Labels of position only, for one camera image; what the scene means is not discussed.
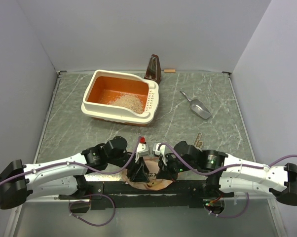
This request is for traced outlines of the peach cat litter bag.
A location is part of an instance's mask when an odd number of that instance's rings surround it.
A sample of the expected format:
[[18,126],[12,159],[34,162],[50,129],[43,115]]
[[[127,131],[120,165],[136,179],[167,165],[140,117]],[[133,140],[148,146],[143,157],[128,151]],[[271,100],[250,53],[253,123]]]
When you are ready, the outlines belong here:
[[149,182],[131,182],[127,177],[127,169],[122,170],[121,177],[122,180],[128,183],[131,187],[139,189],[139,190],[150,190],[150,191],[159,191],[167,188],[169,185],[173,183],[171,180],[166,179],[157,179],[156,174],[159,171],[157,157],[144,157],[145,164],[149,169]]

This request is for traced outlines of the wooden ruler with crown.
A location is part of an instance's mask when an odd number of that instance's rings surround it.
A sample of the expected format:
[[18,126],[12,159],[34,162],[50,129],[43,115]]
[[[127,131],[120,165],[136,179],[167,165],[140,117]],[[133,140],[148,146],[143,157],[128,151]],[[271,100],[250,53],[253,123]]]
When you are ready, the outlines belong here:
[[201,150],[203,147],[203,141],[201,139],[202,139],[202,133],[199,132],[195,138],[194,143],[193,143],[193,146],[199,150]]

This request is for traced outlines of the silver metal scoop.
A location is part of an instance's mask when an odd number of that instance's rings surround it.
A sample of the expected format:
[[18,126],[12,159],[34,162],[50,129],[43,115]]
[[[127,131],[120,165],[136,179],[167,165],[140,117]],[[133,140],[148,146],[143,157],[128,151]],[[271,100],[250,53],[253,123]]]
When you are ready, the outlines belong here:
[[200,100],[190,99],[184,91],[180,91],[180,93],[189,101],[189,107],[194,114],[203,119],[208,119],[211,116],[211,112]]

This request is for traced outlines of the white orange litter box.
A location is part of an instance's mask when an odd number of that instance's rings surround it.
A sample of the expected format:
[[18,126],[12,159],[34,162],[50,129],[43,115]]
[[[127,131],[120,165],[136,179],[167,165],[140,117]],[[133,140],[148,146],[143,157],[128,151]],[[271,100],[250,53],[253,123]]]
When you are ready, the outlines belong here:
[[[143,113],[107,104],[125,94],[135,95],[142,101]],[[134,74],[96,70],[84,93],[81,111],[95,119],[145,126],[153,121],[158,104],[156,82]]]

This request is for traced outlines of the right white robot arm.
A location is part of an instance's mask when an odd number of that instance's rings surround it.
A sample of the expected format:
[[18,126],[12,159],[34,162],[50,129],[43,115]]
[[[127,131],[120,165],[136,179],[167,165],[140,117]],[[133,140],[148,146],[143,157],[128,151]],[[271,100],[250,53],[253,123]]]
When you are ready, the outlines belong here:
[[160,159],[157,178],[176,180],[179,173],[192,171],[207,178],[205,188],[212,197],[248,193],[297,206],[297,165],[293,163],[260,164],[216,150],[199,150],[186,141],[174,148],[157,143],[153,153]]

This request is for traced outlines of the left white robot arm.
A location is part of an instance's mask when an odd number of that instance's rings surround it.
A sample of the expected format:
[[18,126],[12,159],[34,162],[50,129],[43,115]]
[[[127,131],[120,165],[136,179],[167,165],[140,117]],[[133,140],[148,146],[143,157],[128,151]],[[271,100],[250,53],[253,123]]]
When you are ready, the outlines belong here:
[[0,209],[12,209],[43,196],[83,198],[88,192],[85,174],[108,174],[108,164],[120,170],[131,168],[143,164],[143,157],[149,154],[144,137],[138,138],[132,153],[126,148],[126,139],[116,136],[68,158],[35,164],[12,161],[0,174]]

